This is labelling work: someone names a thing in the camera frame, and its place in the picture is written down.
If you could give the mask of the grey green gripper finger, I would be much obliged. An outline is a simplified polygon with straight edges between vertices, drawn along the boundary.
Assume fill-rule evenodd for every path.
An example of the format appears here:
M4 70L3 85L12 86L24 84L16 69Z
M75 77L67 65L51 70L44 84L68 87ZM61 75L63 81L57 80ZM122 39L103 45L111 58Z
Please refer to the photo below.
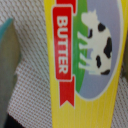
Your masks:
M14 20L8 18L0 25L0 128L7 118L8 103L17 81L15 70L20 62L21 51Z

